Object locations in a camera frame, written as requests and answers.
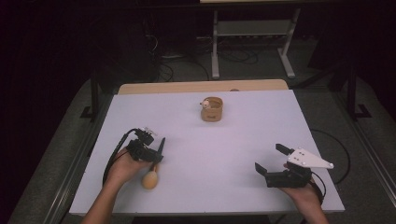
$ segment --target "floor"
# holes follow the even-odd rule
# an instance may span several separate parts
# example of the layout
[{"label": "floor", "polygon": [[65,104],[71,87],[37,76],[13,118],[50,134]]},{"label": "floor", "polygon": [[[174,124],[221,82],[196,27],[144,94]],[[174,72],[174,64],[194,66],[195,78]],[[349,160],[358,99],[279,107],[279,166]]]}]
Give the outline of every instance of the floor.
[{"label": "floor", "polygon": [[[268,37],[259,40],[221,40],[220,80],[282,78],[292,87],[320,72],[307,67],[317,41],[293,40],[288,55],[296,78],[288,79],[276,51],[282,41],[282,38]],[[192,55],[164,50],[160,75],[155,81],[211,79],[210,38],[198,39],[193,49],[195,53]],[[393,150],[396,145],[396,123],[376,100],[370,86],[360,79],[357,82],[357,105],[365,105],[372,117],[353,121],[345,111],[346,90],[328,90],[331,77],[328,75],[305,89],[294,90],[322,157],[336,161],[337,167],[340,167],[330,171],[330,175],[346,211],[328,214],[328,219],[331,223],[391,223],[396,220],[396,203],[394,195],[391,199],[389,195],[392,196],[392,193],[384,188],[387,182],[383,179],[388,178],[391,182],[392,178],[396,178],[396,164],[392,161],[396,156]],[[77,92],[10,223],[81,221],[81,217],[70,215],[67,210],[73,202],[78,182],[89,160],[87,155],[100,131],[112,97],[101,92],[97,119],[82,119],[82,110],[91,104],[90,86],[87,80]],[[43,187],[42,183],[46,180],[50,181]],[[301,221],[299,214],[270,215],[269,218],[272,223]],[[132,220],[132,217],[113,217],[112,223],[131,223]]]}]

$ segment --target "person's left hand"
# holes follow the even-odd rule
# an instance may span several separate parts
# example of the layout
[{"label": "person's left hand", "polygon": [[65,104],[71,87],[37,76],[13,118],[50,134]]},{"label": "person's left hand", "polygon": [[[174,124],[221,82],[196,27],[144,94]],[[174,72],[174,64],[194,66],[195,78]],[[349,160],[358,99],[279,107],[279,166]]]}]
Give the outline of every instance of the person's left hand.
[{"label": "person's left hand", "polygon": [[132,179],[140,169],[150,165],[147,161],[134,161],[126,148],[120,150],[114,160],[106,182],[115,182],[120,185]]}]

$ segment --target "white tabletop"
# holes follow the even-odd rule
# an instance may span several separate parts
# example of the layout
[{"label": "white tabletop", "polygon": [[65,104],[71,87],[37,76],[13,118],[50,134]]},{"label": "white tabletop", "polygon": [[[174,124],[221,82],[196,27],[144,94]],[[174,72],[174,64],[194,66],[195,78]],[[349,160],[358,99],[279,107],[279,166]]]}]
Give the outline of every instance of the white tabletop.
[{"label": "white tabletop", "polygon": [[[219,122],[201,120],[208,96],[224,102]],[[254,163],[268,172],[283,171],[287,157],[275,149],[303,147],[319,155],[293,91],[217,91],[116,95],[93,149],[70,213],[84,215],[102,187],[106,163],[121,137],[132,128],[149,127],[166,137],[159,183],[141,187],[141,171],[121,189],[114,214],[132,216],[273,214],[295,212],[291,199],[266,187]],[[125,141],[128,144],[134,134]],[[345,208],[325,169],[325,212]]]}]

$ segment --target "white plastic part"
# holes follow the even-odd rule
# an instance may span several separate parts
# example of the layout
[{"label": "white plastic part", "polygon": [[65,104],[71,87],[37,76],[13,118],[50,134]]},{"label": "white plastic part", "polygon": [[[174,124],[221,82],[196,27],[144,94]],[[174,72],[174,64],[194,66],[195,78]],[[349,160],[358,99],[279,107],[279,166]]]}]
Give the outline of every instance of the white plastic part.
[{"label": "white plastic part", "polygon": [[294,149],[294,152],[289,155],[288,161],[306,168],[334,168],[332,163],[323,160],[322,158],[310,153],[303,148]]}]

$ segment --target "dark background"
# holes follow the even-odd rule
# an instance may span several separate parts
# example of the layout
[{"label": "dark background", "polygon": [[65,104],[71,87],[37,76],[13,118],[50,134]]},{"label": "dark background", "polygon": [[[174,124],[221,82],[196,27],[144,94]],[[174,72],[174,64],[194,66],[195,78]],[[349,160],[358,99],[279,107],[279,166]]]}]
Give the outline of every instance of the dark background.
[{"label": "dark background", "polygon": [[[148,82],[157,70],[144,32],[170,46],[188,46],[198,35],[211,35],[210,10],[105,15],[80,10],[134,5],[132,1],[109,2],[0,1],[0,223],[8,221],[67,107],[92,72],[108,92],[121,83]],[[223,17],[281,17],[286,13],[281,9],[267,14],[228,10]],[[396,119],[394,15],[395,8],[381,2],[303,7],[294,38],[319,40],[311,63],[314,67],[324,69],[351,55],[358,75]],[[142,24],[147,16],[150,19]]]}]

